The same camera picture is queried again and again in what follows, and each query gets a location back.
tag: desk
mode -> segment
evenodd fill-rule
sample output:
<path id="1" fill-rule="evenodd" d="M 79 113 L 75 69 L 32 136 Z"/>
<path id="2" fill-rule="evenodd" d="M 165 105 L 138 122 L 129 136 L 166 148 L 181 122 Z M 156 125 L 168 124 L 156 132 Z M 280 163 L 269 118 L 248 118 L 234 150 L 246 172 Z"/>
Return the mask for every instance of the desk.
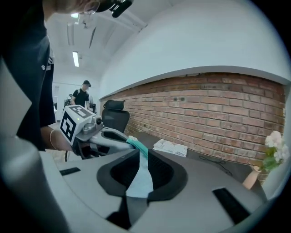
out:
<path id="1" fill-rule="evenodd" d="M 154 148 L 154 144 L 160 140 L 160 138 L 155 137 L 153 135 L 150 135 L 146 132 L 140 132 L 137 135 L 137 139 L 143 143 L 147 148 L 152 149 Z M 225 164 L 223 164 L 223 167 L 227 170 L 229 170 L 232 173 L 232 177 L 237 180 L 240 183 L 243 183 L 243 181 L 245 180 L 245 178 L 251 173 L 251 167 L 248 165 L 244 165 L 241 163 L 236 163 L 236 162 L 230 162 L 230 161 L 226 161 L 226 160 L 222 160 L 219 158 L 215 158 L 215 157 L 211 157 L 205 154 L 201 154 L 192 150 L 188 150 L 187 151 L 187 158 L 190 159 L 194 159 L 194 160 L 198 160 L 198 161 L 202 161 L 202 162 L 206 162 L 208 164 L 211 164 L 217 168 L 219 168 L 220 170 L 222 170 L 223 172 L 226 172 L 225 169 L 223 169 L 219 164 L 216 164 L 214 162 L 210 162 L 207 160 L 203 160 L 201 159 L 199 156 L 203 156 L 204 158 L 207 158 L 209 160 L 215 161 L 215 162 L 221 162 L 221 161 L 225 161 Z M 259 197 L 262 198 L 263 201 L 267 201 L 265 192 L 260 184 L 260 182 L 258 180 L 256 180 L 256 183 L 254 184 L 254 186 L 251 188 L 251 191 L 253 191 L 254 193 L 256 193 Z"/>

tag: glasses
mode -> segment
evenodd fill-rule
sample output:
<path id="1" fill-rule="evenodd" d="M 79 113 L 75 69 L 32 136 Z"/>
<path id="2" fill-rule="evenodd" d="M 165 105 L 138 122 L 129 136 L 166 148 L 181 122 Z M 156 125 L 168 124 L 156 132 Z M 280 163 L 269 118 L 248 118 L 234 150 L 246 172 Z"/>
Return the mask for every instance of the glasses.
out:
<path id="1" fill-rule="evenodd" d="M 87 3 L 84 7 L 84 13 L 92 15 L 94 14 L 100 6 L 100 0 L 94 0 Z"/>

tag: white ceiling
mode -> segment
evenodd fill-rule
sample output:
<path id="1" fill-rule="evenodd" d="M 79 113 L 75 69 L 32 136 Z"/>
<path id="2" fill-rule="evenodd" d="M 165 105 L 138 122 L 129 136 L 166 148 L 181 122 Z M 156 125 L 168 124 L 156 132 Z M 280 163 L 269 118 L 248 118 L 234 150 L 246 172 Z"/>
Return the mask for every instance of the white ceiling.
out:
<path id="1" fill-rule="evenodd" d="M 70 15 L 53 15 L 47 22 L 51 47 L 55 53 L 55 63 L 74 67 L 72 52 L 79 52 L 81 70 L 100 77 L 116 51 L 134 34 L 142 30 L 158 13 L 184 0 L 135 0 L 133 5 L 119 18 L 110 12 L 93 15 L 93 26 L 84 29 L 74 26 L 74 45 L 68 43 L 67 24 L 77 22 Z M 96 27 L 91 47 L 92 30 Z"/>

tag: brick wall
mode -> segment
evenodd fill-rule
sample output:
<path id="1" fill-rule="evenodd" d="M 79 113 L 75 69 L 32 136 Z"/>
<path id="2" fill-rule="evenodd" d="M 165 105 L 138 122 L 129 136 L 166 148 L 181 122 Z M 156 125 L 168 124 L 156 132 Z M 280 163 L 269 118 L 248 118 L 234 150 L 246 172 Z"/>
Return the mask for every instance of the brick wall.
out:
<path id="1" fill-rule="evenodd" d="M 174 77 L 108 96 L 101 106 L 109 99 L 125 100 L 124 110 L 130 113 L 127 135 L 145 131 L 197 152 L 250 165 L 261 165 L 265 137 L 284 129 L 283 86 L 253 76 Z"/>

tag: black t-shirt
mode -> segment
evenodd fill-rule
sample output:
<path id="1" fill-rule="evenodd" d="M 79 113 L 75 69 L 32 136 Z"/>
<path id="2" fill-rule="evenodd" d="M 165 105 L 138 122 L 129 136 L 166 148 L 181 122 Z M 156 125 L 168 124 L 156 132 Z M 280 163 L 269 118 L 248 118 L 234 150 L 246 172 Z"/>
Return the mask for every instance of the black t-shirt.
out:
<path id="1" fill-rule="evenodd" d="M 73 97 L 75 97 L 75 104 L 80 104 L 81 106 L 85 107 L 85 101 L 89 101 L 89 94 L 86 91 L 82 91 L 82 89 L 75 90 L 73 93 Z"/>
<path id="2" fill-rule="evenodd" d="M 4 61 L 22 91 L 32 102 L 17 135 L 39 150 L 45 146 L 40 128 L 55 122 L 52 101 L 53 58 L 41 0 L 21 1 L 17 20 L 7 36 Z"/>

